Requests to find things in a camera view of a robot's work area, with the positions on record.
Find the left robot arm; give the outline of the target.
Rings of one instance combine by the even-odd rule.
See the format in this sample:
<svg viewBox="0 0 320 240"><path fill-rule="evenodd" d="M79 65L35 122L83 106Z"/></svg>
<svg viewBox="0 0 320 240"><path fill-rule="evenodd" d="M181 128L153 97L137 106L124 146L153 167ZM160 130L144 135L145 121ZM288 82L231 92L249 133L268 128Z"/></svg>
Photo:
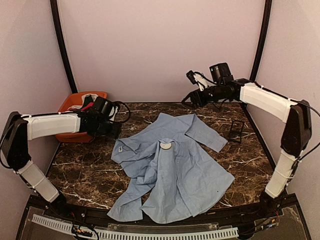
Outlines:
<svg viewBox="0 0 320 240"><path fill-rule="evenodd" d="M0 162L13 171L29 189L40 195L60 218L71 213L65 197L47 178L49 160L58 148L55 135L88 134L90 137L119 135L122 122L117 113L120 101L110 101L97 96L84 105L64 111L9 114L0 138Z"/></svg>

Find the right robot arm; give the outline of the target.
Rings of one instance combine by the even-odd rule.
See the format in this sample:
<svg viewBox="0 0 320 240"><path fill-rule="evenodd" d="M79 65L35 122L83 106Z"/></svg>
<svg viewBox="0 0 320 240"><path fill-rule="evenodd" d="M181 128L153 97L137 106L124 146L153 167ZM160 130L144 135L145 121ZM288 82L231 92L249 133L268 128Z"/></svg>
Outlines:
<svg viewBox="0 0 320 240"><path fill-rule="evenodd" d="M279 156L272 177L264 189L268 197L255 205L255 213L266 217L275 208L272 199L281 195L294 178L299 163L312 137L311 107L305 100L295 100L275 93L246 78L235 79L226 62L209 68L212 79L203 73L189 70L188 80L197 86L182 100L191 108L201 108L208 103L236 101L268 113L282 123L278 135Z"/></svg>

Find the light blue shirt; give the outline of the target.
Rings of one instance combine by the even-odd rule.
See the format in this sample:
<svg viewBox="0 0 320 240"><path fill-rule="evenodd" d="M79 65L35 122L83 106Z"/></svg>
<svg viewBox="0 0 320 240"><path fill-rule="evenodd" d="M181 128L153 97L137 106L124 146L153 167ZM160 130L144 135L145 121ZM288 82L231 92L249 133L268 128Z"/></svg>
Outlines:
<svg viewBox="0 0 320 240"><path fill-rule="evenodd" d="M172 143L164 150L160 143ZM195 114L159 114L141 132L115 142L111 159L130 178L108 216L118 222L144 215L158 224L195 217L213 207L234 181L205 147L220 152L227 140Z"/></svg>

